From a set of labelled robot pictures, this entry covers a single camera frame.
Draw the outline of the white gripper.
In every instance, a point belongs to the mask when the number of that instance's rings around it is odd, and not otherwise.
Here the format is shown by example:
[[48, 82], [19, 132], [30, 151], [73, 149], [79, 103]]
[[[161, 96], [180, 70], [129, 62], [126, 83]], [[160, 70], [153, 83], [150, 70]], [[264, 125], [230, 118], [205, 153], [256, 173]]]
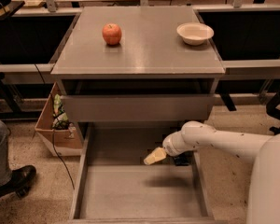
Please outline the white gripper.
[[162, 161], [169, 156], [175, 157], [190, 150], [190, 145], [187, 144], [181, 132], [171, 133], [165, 137], [162, 142], [163, 147], [156, 147], [146, 158], [145, 165], [151, 165], [155, 162]]

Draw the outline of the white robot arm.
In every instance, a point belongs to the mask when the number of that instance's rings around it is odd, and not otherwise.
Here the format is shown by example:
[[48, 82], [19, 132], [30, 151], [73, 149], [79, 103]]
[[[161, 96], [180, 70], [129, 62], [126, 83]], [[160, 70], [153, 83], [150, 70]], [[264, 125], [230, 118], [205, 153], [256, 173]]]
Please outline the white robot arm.
[[280, 134], [220, 131], [198, 121], [167, 135], [145, 159], [150, 165], [200, 147], [215, 147], [253, 163], [245, 224], [280, 224]]

